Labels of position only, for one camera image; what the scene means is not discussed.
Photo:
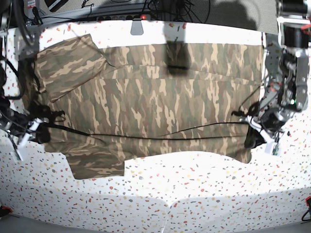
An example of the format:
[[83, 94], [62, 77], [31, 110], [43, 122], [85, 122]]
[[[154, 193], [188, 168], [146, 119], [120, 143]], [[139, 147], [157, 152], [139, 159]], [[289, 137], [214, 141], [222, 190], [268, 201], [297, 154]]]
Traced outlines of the red clamp right corner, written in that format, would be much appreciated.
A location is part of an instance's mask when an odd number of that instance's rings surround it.
[[305, 202], [306, 202], [306, 205], [308, 206], [308, 208], [310, 209], [311, 208], [311, 196], [307, 197], [305, 199]]

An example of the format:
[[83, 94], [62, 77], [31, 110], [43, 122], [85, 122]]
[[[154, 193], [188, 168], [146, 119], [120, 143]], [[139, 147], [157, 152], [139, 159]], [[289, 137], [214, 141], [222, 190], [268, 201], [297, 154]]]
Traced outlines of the red clamp corner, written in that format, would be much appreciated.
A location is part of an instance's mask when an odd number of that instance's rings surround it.
[[310, 209], [311, 208], [311, 196], [307, 197], [305, 199], [305, 202], [306, 202], [306, 205], [308, 206], [308, 208]]
[[12, 212], [13, 212], [12, 209], [9, 207], [5, 207], [5, 206], [0, 207], [0, 217], [4, 217]]

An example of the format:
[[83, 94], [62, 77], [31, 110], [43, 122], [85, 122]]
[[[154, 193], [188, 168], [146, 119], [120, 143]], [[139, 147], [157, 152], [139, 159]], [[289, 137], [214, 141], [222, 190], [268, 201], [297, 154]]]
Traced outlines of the black power strip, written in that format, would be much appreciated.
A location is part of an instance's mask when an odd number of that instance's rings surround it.
[[96, 18], [97, 21], [104, 20], [133, 20], [139, 18], [141, 20], [151, 20], [149, 14], [133, 14], [133, 15], [111, 15], [111, 16], [99, 16]]

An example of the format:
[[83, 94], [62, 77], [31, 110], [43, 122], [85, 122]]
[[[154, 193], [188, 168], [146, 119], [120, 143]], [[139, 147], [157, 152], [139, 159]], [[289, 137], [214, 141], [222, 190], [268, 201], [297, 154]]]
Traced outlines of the red clamp left corner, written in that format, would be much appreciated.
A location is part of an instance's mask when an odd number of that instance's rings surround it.
[[13, 212], [12, 209], [9, 207], [5, 207], [5, 206], [0, 207], [0, 217], [4, 217], [12, 212]]

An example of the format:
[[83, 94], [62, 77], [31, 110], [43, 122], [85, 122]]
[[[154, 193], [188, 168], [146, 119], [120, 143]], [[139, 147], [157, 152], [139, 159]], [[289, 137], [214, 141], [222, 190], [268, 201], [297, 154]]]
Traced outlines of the camouflage T-shirt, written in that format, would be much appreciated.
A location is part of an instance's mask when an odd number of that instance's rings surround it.
[[53, 124], [47, 152], [78, 180], [122, 176], [125, 161], [206, 151], [249, 163], [261, 45], [168, 43], [99, 49], [90, 35], [40, 51], [26, 68], [24, 107]]

